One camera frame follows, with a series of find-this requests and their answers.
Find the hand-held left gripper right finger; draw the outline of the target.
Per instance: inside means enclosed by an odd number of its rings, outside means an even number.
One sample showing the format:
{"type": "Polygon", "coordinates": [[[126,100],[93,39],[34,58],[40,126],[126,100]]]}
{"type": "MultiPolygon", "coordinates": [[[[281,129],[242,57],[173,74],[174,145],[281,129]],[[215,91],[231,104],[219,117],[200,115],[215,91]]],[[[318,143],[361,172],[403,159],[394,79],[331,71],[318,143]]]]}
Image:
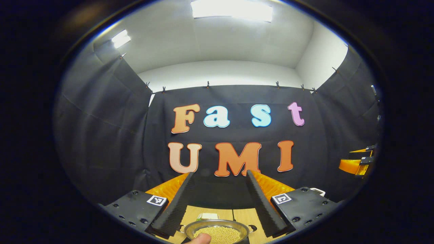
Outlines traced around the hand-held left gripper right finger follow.
{"type": "Polygon", "coordinates": [[[303,232],[332,216],[341,202],[315,188],[292,189],[261,173],[248,170],[246,185],[267,237],[303,232]]]}

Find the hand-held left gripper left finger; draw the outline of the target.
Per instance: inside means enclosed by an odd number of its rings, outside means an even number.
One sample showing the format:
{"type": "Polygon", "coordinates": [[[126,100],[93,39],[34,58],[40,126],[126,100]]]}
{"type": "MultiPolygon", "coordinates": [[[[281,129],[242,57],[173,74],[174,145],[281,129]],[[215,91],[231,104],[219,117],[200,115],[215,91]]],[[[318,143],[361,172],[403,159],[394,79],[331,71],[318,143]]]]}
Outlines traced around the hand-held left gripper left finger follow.
{"type": "Polygon", "coordinates": [[[169,187],[174,196],[163,193],[132,190],[110,204],[99,204],[99,209],[117,223],[143,236],[169,238],[180,227],[191,199],[195,180],[189,172],[160,184],[169,187]]]}

